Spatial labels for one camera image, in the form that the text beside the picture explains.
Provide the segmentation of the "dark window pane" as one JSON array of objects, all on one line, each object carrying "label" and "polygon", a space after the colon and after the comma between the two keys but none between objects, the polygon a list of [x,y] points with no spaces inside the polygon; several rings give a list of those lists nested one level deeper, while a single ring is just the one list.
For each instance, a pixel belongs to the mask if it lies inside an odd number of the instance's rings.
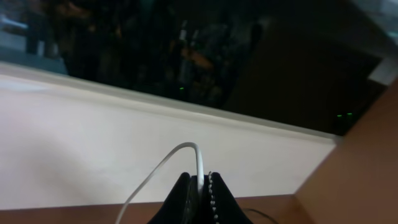
[{"label": "dark window pane", "polygon": [[1,0],[1,60],[342,136],[397,78],[397,2]]}]

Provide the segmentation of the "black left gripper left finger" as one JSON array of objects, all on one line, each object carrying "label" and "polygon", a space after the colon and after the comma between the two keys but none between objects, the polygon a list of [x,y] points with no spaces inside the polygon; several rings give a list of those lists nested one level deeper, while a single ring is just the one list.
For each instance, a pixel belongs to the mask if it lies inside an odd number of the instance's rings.
[{"label": "black left gripper left finger", "polygon": [[198,208],[197,176],[184,172],[148,224],[191,224]]}]

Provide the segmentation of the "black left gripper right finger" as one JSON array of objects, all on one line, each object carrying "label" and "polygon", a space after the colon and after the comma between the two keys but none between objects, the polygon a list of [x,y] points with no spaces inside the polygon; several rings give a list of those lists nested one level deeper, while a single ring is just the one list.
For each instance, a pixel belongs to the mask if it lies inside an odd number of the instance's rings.
[{"label": "black left gripper right finger", "polygon": [[203,222],[205,224],[252,224],[217,172],[210,172],[205,176]]}]

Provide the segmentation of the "cardboard panel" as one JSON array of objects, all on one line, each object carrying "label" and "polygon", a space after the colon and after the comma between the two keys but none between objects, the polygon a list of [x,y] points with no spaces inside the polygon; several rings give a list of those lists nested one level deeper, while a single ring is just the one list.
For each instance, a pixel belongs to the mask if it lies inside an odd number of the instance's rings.
[{"label": "cardboard panel", "polygon": [[295,195],[315,223],[397,224],[397,82]]}]

